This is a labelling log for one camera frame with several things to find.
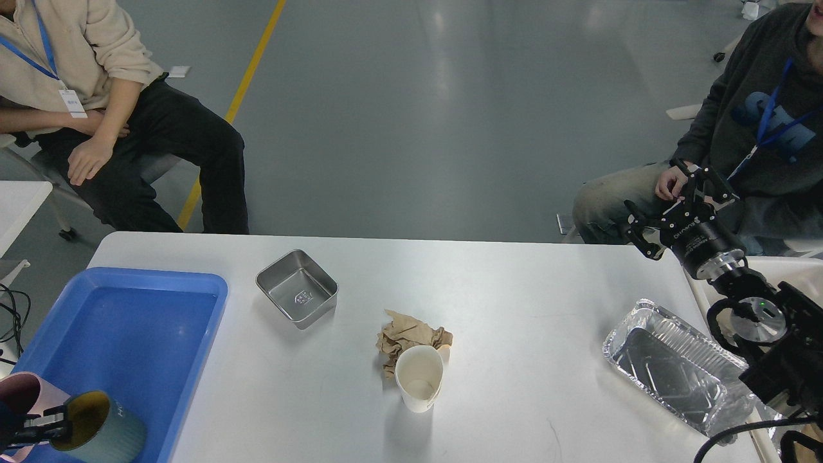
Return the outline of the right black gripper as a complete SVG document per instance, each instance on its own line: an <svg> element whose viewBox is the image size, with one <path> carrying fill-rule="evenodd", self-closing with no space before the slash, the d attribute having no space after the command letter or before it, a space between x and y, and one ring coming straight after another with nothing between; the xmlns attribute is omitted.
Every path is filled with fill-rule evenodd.
<svg viewBox="0 0 823 463"><path fill-rule="evenodd" d="M621 233L645 258L660 260L671 250L691 278L714 280L743 267L746 248L737 235L717 219L715 210L738 202L739 196L716 170L682 159L670 161L687 179L671 206L661 215L649 216L633 201L625 201L629 211ZM697 203L707 203L691 208Z"/></svg>

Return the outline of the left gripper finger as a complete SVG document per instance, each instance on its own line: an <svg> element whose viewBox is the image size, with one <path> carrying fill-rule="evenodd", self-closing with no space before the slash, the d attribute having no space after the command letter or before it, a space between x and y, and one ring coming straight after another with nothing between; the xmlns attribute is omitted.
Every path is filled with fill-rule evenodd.
<svg viewBox="0 0 823 463"><path fill-rule="evenodd" d="M6 444L39 444L70 436L67 405L47 408L42 414L17 413L6 407Z"/></svg>

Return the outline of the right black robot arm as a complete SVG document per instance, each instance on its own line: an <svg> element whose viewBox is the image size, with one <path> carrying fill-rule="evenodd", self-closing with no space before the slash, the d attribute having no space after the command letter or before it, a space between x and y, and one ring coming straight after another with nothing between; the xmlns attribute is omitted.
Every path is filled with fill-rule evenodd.
<svg viewBox="0 0 823 463"><path fill-rule="evenodd" d="M694 280L705 280L722 297L709 308L709 331L720 346L741 356L743 384L787 418L764 420L730 433L785 427L782 462L799 461L799 448L821 461L821 439L799 425L821 426L821 307L788 282L773 286L747 260L746 247L718 219L718 208L737 199L728 181L710 168L674 161L687 177L675 203L658 215L625 200L620 230L640 252L658 260L671 250Z"/></svg>

